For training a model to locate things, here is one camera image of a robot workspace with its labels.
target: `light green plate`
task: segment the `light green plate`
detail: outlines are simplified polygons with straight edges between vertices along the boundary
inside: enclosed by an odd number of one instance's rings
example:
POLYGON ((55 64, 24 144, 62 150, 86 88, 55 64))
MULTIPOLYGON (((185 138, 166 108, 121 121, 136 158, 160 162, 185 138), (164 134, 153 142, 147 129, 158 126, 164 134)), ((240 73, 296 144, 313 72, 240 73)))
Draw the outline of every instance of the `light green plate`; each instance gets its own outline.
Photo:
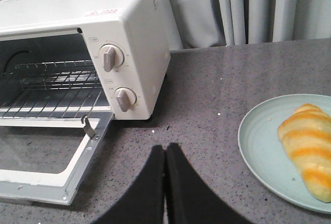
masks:
POLYGON ((277 137, 279 125, 304 103, 317 105, 331 114, 329 96, 296 94, 264 101, 242 120, 239 149, 252 173, 272 192, 300 207, 330 214, 331 203, 323 203, 309 193, 277 137))

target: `wire rack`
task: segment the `wire rack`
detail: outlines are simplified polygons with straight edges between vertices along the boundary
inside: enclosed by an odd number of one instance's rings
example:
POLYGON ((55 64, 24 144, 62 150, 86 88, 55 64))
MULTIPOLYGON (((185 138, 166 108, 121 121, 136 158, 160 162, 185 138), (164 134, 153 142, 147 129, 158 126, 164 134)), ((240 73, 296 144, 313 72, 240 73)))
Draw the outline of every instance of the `wire rack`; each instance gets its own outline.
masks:
POLYGON ((110 109, 92 61, 18 64, 2 85, 0 118, 77 118, 110 109))

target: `countertop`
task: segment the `countertop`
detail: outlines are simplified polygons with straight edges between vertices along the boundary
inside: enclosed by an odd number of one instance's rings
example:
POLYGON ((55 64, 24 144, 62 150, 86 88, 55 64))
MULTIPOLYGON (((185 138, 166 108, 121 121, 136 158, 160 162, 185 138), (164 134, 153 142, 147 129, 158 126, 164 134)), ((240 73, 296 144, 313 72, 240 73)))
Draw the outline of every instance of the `countertop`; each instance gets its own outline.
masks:
POLYGON ((0 203, 0 223, 90 223, 141 171, 151 147, 182 147, 206 184, 253 223, 328 223, 264 187, 238 148, 244 115, 272 97, 331 95, 331 40, 173 52, 153 118, 113 121, 71 206, 0 203))

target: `bread roll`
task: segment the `bread roll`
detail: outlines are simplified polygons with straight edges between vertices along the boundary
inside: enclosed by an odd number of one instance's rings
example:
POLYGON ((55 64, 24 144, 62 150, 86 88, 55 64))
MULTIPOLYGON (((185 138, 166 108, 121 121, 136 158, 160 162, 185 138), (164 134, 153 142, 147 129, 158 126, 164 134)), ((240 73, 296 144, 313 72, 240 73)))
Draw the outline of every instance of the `bread roll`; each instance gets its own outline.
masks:
POLYGON ((303 104, 279 126, 278 138, 310 193, 331 202, 331 117, 303 104))

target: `curtain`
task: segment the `curtain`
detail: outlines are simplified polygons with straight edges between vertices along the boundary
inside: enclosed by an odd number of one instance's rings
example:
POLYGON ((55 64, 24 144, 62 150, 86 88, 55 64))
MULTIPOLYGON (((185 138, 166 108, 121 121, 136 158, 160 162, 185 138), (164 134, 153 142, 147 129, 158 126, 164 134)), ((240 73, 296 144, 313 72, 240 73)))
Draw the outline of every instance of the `curtain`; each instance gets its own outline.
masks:
POLYGON ((170 50, 329 38, 329 0, 161 0, 170 50))

